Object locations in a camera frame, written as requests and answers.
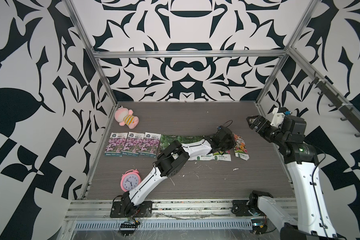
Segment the orange flower seed packet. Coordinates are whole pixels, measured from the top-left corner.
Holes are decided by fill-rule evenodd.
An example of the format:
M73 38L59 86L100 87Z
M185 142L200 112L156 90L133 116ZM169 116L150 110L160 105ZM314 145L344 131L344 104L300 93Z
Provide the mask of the orange flower seed packet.
M213 157L214 160L216 161L226 161L226 162L232 161L230 151L213 153Z

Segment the mixed colour flower seed packet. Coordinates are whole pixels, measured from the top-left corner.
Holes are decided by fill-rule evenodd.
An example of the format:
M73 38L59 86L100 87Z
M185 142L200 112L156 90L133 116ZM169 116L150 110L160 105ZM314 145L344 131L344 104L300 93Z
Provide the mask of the mixed colour flower seed packet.
M234 147L235 156L237 158L243 159L245 161L249 160L250 157L248 155L246 144L245 144L243 138L237 134L234 134L234 139L235 139L235 143L236 143L236 145Z

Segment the green melon seed packet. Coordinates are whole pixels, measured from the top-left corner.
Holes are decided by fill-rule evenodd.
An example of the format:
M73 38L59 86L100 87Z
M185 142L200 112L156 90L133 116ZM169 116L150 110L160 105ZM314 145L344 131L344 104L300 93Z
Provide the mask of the green melon seed packet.
M160 139L160 149L166 149L172 142L178 141L180 136L177 135L161 135Z
M200 155L200 156L196 156L195 160L196 161L211 161L214 159L214 155L213 154L208 154L208 155Z
M203 139L203 136L178 136L177 140L181 143L181 144L191 144L191 143L196 143L199 142Z

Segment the pink flower seed packet white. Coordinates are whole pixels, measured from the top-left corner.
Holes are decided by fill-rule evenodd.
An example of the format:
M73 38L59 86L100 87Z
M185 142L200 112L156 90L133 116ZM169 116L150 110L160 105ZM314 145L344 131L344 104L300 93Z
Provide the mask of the pink flower seed packet white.
M150 158L156 158L160 142L161 134L145 132L139 154Z

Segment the pink flower seed packet teal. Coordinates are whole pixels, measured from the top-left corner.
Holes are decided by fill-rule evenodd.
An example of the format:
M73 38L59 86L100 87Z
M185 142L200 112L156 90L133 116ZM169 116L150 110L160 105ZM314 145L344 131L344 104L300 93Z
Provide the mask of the pink flower seed packet teal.
M105 156L121 157L128 133L111 133L105 148Z

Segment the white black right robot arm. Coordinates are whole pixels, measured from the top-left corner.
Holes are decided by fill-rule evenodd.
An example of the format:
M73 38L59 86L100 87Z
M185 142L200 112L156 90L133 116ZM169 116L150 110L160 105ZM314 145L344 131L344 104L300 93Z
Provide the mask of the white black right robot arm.
M298 218L291 217L270 196L257 197L257 209L275 225L282 240L337 240L326 208L314 146L305 143L303 118L275 113L272 121L262 116L247 118L249 127L279 147L294 186Z

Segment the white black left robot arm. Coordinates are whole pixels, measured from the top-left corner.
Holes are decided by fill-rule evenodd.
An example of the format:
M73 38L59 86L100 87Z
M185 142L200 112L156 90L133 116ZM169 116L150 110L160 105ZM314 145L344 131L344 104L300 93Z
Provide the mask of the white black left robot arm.
M190 159L201 155L231 150L236 145L233 132L220 126L215 134L204 136L200 141L181 144L173 141L157 156L151 172L135 188L121 196L125 217L137 215L140 205L162 181L176 175Z

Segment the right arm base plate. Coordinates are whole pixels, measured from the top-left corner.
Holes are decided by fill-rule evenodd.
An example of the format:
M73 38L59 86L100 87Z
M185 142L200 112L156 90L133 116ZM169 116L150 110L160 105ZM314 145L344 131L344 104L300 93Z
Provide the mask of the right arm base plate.
M231 212L236 217L259 216L259 210L251 200L233 200Z

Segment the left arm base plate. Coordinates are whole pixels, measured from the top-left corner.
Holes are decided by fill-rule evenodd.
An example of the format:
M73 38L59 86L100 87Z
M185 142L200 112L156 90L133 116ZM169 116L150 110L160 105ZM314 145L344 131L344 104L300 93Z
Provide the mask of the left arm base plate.
M126 204L120 201L113 202L110 218L143 218L150 217L152 214L153 202L144 201L138 206Z

